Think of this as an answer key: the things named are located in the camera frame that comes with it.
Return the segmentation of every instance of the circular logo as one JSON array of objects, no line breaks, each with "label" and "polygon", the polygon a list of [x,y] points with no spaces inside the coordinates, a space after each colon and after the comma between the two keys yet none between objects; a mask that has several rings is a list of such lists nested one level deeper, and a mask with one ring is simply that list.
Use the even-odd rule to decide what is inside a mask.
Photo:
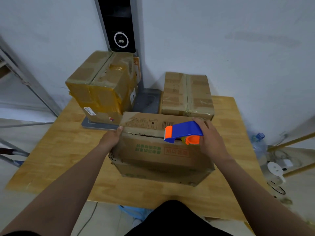
[{"label": "circular logo", "polygon": [[122,32],[117,32],[114,35],[114,41],[120,48],[125,48],[129,44],[128,37]]}]

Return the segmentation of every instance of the torn cardboard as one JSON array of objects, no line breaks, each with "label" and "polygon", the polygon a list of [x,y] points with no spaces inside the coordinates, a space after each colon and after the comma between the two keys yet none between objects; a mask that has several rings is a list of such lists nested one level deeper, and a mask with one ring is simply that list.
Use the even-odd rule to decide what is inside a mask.
[{"label": "torn cardboard", "polygon": [[162,114],[212,120],[215,111],[207,76],[166,72]]},{"label": "torn cardboard", "polygon": [[191,121],[191,117],[125,112],[124,126],[110,159],[125,177],[143,178],[197,186],[214,164],[198,145],[164,141],[167,126]]},{"label": "torn cardboard", "polygon": [[133,54],[95,51],[66,85],[90,121],[117,125],[138,92]]}]

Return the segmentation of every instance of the hand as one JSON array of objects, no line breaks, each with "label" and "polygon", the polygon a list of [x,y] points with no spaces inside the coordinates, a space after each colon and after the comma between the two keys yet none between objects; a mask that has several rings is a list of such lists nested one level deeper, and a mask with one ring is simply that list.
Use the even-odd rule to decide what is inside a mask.
[{"label": "hand", "polygon": [[200,137],[199,145],[201,152],[208,155],[213,161],[228,157],[223,138],[218,133],[210,120],[206,123],[199,118],[193,118],[202,130],[203,137]]},{"label": "hand", "polygon": [[100,139],[100,142],[97,145],[97,147],[109,147],[110,149],[112,149],[113,146],[115,146],[118,143],[120,134],[123,131],[123,129],[124,127],[120,126],[117,128],[116,131],[108,131],[107,133],[105,133],[103,137]]}]

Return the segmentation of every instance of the blue bottle cap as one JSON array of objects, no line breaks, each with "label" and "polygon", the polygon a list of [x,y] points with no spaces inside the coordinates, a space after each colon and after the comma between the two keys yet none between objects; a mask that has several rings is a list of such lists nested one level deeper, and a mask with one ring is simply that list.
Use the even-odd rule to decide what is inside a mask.
[{"label": "blue bottle cap", "polygon": [[256,138],[258,140],[262,140],[264,137],[265,137],[265,135],[263,133],[261,133],[261,132],[256,135]]}]

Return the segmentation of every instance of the person's right hand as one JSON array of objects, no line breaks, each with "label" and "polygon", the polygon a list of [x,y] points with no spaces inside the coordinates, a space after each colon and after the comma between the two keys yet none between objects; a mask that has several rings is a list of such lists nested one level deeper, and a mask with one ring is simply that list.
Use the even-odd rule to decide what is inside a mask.
[{"label": "person's right hand", "polygon": [[218,159],[229,157],[223,138],[213,126],[210,120],[205,124],[199,118],[193,118],[202,130],[203,137],[200,137],[199,145],[201,152],[208,155],[214,162]]}]

